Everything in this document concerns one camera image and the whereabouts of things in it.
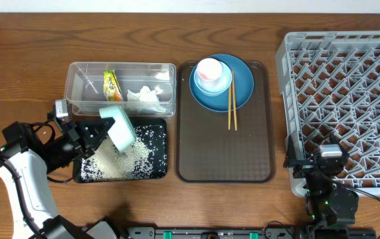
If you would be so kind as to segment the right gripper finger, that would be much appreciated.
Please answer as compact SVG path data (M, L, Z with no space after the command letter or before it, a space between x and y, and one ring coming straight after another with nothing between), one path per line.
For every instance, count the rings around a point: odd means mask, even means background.
M339 150L341 151L342 155L347 155L348 154L347 150L340 144L340 142L337 139L337 137L334 134L332 134L332 133L329 134L329 142L332 145L335 145L336 147L338 147Z
M299 158L299 151L295 148L293 139L288 136L287 146L286 146L286 156L283 163L284 168L300 167L301 160Z

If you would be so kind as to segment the mint green bowl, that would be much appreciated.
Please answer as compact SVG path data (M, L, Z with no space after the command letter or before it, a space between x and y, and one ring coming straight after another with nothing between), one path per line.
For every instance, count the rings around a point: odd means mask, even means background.
M109 129L108 135L118 151L124 151L136 141L134 127L123 108L109 106L99 109L100 117L113 118L114 124Z

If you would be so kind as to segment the green snack wrapper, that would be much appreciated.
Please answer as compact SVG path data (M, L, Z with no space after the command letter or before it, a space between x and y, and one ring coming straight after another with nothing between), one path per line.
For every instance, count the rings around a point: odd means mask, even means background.
M104 72L103 91L108 102L122 102L124 100L114 70Z

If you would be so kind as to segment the white tissue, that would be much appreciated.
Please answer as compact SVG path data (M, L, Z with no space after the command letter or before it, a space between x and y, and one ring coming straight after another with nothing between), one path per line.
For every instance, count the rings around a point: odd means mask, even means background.
M128 90L128 109L139 113L165 113L166 107L161 105L159 95L163 90L156 86L151 90L148 86L143 86L139 92Z

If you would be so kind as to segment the wooden chopstick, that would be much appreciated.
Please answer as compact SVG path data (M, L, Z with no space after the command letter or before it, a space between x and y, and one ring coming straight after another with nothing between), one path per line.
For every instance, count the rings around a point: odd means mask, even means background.
M231 106L232 106L232 86L229 86L229 93L228 93L228 130L231 129Z
M236 101L236 88L235 88L235 72L234 70L232 72L232 97L233 97L233 117L234 117L234 125L235 125L235 131L238 129L238 122L237 122L237 101Z

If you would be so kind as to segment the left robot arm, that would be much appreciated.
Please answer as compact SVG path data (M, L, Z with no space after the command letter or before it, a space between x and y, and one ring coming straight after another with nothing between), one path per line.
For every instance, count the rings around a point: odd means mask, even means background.
M59 126L62 135L47 143L37 136L41 123L16 121L3 130L0 178L9 195L14 238L119 238L106 219L85 230L61 216L47 177L72 161L93 156L114 124L113 118L69 121Z

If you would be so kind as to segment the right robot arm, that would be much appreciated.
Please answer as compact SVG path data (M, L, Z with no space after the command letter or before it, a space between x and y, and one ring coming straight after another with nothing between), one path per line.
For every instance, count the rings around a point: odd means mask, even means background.
M310 238L345 236L345 227L355 223L357 193L332 180L343 171L348 159L349 153L332 135L328 144L320 145L306 159L297 158L296 146L291 137L288 139L283 167L293 170L293 178L306 181L306 210L314 219L306 227Z

